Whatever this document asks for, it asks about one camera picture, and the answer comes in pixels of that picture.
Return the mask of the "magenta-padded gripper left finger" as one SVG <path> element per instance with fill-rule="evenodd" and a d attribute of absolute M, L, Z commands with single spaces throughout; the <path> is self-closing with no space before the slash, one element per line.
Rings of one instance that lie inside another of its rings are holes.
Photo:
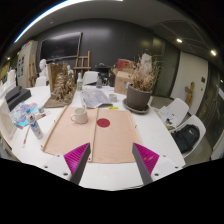
<path fill-rule="evenodd" d="M 81 145 L 65 155 L 56 154 L 42 168 L 78 185 L 90 155 L 90 144 Z"/>

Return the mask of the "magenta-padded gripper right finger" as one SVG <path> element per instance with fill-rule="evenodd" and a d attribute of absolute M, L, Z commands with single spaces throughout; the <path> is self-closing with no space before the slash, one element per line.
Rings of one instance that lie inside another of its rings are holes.
<path fill-rule="evenodd" d="M 144 185 L 182 169 L 167 155 L 159 155 L 137 143 L 133 144 L 132 153 Z"/>

